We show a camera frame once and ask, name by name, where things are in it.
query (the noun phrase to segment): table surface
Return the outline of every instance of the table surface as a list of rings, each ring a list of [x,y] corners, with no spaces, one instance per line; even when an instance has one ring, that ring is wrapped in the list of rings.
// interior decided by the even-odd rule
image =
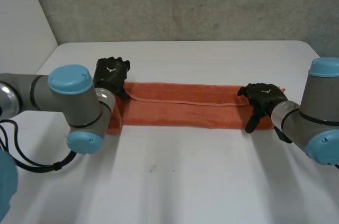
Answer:
[[[64,64],[93,74],[96,61],[110,56],[130,60],[133,82],[266,82],[286,88],[296,102],[318,57],[299,41],[68,43],[39,74]],[[62,114],[15,119],[30,158],[48,164],[67,155]],[[78,156],[58,172],[19,176],[4,224],[339,223],[339,171],[314,163],[271,130],[124,126],[96,155]]]

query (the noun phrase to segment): wire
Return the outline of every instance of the wire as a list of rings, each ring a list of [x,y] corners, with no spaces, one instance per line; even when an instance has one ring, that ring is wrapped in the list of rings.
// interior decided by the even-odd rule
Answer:
[[[18,142],[18,136],[17,136],[18,133],[19,133],[19,126],[17,125],[17,123],[15,121],[12,121],[12,120],[2,120],[2,121],[0,121],[0,123],[10,123],[10,124],[14,125],[14,146],[15,146],[15,149],[17,150],[19,155],[24,160],[26,160],[28,163],[34,165],[34,166],[29,166],[25,163],[22,163],[21,161],[17,160],[16,158],[14,158],[12,156],[13,159],[15,160],[16,165],[18,167],[24,169],[24,170],[34,172],[34,173],[47,173],[47,172],[51,172],[51,171],[57,171],[57,170],[60,170],[62,167],[66,166],[67,164],[69,164],[76,156],[76,152],[70,151],[70,153],[67,155],[67,157],[65,159],[63,159],[60,162],[55,162],[52,165],[44,165],[44,164],[36,163],[36,162],[28,159],[26,157],[26,155],[20,149],[19,142]],[[7,153],[10,154],[9,145],[8,145],[8,136],[7,136],[6,130],[4,129],[4,127],[2,125],[0,125],[0,129],[2,130],[2,133],[4,134],[4,138],[5,138],[5,143],[3,143],[2,139],[0,138],[1,149],[3,149],[4,151],[6,151]]]

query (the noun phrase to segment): orange towel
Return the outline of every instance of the orange towel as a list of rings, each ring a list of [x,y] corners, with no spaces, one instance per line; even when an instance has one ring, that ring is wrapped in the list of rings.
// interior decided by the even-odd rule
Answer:
[[[128,83],[128,101],[117,99],[108,134],[119,134],[122,125],[195,126],[244,129],[252,107],[237,96],[240,86]],[[272,129],[268,117],[258,129]]]

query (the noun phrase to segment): white wall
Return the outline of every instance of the white wall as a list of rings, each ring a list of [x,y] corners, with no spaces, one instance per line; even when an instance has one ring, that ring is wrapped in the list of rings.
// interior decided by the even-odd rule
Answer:
[[[36,73],[56,47],[38,0],[0,0],[0,73]]]

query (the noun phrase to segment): light blue joint cap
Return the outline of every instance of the light blue joint cap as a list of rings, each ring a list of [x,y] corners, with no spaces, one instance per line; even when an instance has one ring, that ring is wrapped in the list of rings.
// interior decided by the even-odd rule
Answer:
[[[339,164],[339,130],[327,130],[314,136],[308,142],[305,153],[322,165]]]
[[[73,131],[68,134],[68,147],[78,154],[94,154],[101,148],[104,139],[87,131]]]
[[[53,70],[48,76],[48,86],[60,94],[81,94],[87,92],[92,85],[90,72],[82,65],[65,65]]]
[[[315,77],[339,77],[339,57],[314,59],[308,74]]]
[[[10,209],[10,200],[17,190],[17,169],[13,158],[0,150],[0,222]]]

